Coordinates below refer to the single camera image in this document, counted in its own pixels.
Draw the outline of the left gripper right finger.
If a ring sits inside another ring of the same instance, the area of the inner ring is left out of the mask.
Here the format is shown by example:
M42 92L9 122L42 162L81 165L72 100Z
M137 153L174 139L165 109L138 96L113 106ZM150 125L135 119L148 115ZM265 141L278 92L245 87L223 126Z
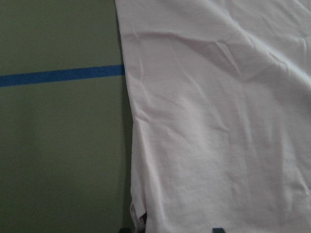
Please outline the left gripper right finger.
M212 233L224 233L224 229L223 228L213 228Z

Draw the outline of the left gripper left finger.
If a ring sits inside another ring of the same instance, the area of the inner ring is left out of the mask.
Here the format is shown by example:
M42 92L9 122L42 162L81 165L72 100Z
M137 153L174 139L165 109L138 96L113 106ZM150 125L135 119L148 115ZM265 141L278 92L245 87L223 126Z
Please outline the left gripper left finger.
M130 228L121 228L119 230L119 233L131 233L131 229Z

